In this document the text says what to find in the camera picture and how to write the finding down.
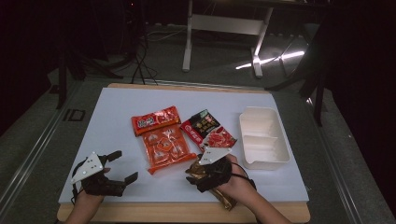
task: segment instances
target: gray carpet floor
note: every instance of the gray carpet floor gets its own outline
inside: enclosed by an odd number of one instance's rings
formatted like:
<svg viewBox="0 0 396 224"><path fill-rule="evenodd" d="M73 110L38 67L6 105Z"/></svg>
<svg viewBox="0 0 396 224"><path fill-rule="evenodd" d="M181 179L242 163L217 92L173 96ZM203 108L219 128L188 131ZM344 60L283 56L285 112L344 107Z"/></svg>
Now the gray carpet floor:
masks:
<svg viewBox="0 0 396 224"><path fill-rule="evenodd" d="M138 58L144 59L142 76L148 84L157 81L162 85L262 89L285 78L277 61L262 65L262 79L255 78L251 67L235 69L250 63L250 48L255 44L252 36L195 32L191 70L185 73L181 70L185 27L154 26L148 31L148 48L140 48L138 53ZM287 38L269 35L263 43L261 59L278 56L287 44ZM298 38L288 51L305 49L305 42ZM299 60L288 60L287 71L291 72ZM135 69L136 63L114 69L123 79L108 78L90 68L84 81L69 77L68 100L62 109L56 109L58 96L47 92L0 138L0 192L4 192L0 222L56 220L64 181L72 169L101 89L113 82L130 83ZM57 84L57 74L57 70L49 74L53 84ZM139 74L134 82L142 83ZM308 190L310 223L396 223L331 92L325 91L320 128L315 126L310 105L302 102L296 93L300 84L273 95ZM68 109L85 111L84 119L64 119ZM18 175L24 170L25 176ZM350 201L345 201L346 194Z"/></svg>

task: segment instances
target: white mounting plate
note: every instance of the white mounting plate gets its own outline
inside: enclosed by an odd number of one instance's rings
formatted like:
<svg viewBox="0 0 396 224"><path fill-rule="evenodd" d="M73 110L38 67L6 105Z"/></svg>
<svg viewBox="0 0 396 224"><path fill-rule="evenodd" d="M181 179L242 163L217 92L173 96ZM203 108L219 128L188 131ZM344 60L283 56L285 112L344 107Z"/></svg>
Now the white mounting plate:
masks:
<svg viewBox="0 0 396 224"><path fill-rule="evenodd" d="M87 160L78 168L76 174L72 177L71 183L76 184L91 175L94 175L103 170L103 165L99 160L98 155L93 152Z"/></svg>
<svg viewBox="0 0 396 224"><path fill-rule="evenodd" d="M199 160L200 165L212 164L231 152L230 147L206 147L204 155Z"/></svg>

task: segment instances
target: table leg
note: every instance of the table leg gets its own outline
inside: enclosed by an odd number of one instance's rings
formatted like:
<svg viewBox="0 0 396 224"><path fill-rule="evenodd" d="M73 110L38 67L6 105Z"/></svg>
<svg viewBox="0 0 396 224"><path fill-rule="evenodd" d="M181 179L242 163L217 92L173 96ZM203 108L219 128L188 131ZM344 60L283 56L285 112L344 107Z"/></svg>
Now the table leg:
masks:
<svg viewBox="0 0 396 224"><path fill-rule="evenodd" d="M273 7L269 7L268 8L267 13L265 15L265 19L262 22L262 28L261 28L260 33L259 33L259 37L258 37L258 40L257 40L256 48L251 50L252 67L254 69L254 74L258 78L262 77L262 67L260 65L259 52L260 52L260 48L262 47L262 41L264 40L265 32L267 31L268 24L270 23L270 19L271 19L271 15L272 15L273 10L274 10Z"/></svg>
<svg viewBox="0 0 396 224"><path fill-rule="evenodd" d="M191 29L192 29L192 0L189 0L189 15L187 18L187 43L184 50L184 60L183 60L183 72L190 71L190 61L191 61Z"/></svg>

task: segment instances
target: dark background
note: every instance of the dark background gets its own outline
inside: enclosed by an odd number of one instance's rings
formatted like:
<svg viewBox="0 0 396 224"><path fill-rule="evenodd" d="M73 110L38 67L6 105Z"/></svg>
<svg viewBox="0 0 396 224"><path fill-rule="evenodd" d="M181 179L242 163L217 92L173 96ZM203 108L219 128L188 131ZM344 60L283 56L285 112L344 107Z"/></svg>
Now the dark background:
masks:
<svg viewBox="0 0 396 224"><path fill-rule="evenodd" d="M319 53L329 54L324 57L326 62L320 62L330 66L326 88L332 91L395 214L396 20L393 11L396 6L387 0L340 2L347 7L330 15L322 24L321 38L315 40L326 43ZM186 24L187 3L185 0L149 0L145 4L146 21ZM204 11L206 6L203 1L194 8ZM97 22L101 13L106 13L104 8L111 9L113 21ZM58 67L63 39L93 58L105 59L108 52L117 49L119 52L130 50L128 44L120 47L120 35L110 35L120 34L125 28L112 25L124 20L118 11L120 7L105 0L0 2L0 134L50 88L47 73ZM251 9L218 5L217 13L244 17L251 14ZM262 13L264 9L259 10L257 16ZM317 18L318 15L309 13L277 10L268 33L289 35L297 32L301 22Z"/></svg>

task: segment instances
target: white plastic container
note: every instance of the white plastic container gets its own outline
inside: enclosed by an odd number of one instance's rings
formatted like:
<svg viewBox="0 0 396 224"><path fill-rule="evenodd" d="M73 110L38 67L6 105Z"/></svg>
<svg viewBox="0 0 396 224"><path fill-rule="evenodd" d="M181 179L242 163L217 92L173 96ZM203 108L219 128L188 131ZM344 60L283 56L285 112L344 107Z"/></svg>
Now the white plastic container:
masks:
<svg viewBox="0 0 396 224"><path fill-rule="evenodd" d="M276 170L290 160L280 117L273 108L248 106L239 123L248 169Z"/></svg>

